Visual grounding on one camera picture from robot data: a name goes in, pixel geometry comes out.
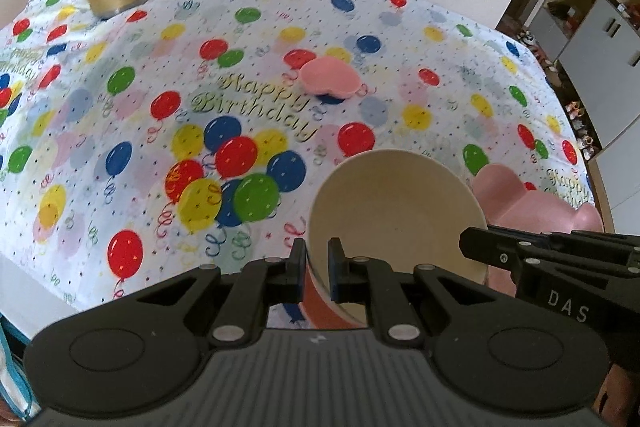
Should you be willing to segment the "person's right hand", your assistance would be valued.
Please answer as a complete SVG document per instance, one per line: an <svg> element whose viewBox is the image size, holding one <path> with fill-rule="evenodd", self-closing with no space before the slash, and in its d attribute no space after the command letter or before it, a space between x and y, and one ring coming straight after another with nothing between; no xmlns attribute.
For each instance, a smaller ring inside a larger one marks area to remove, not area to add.
<svg viewBox="0 0 640 427"><path fill-rule="evenodd" d="M593 410L610 426L638 426L639 390L639 374L629 373L613 364L593 404Z"/></svg>

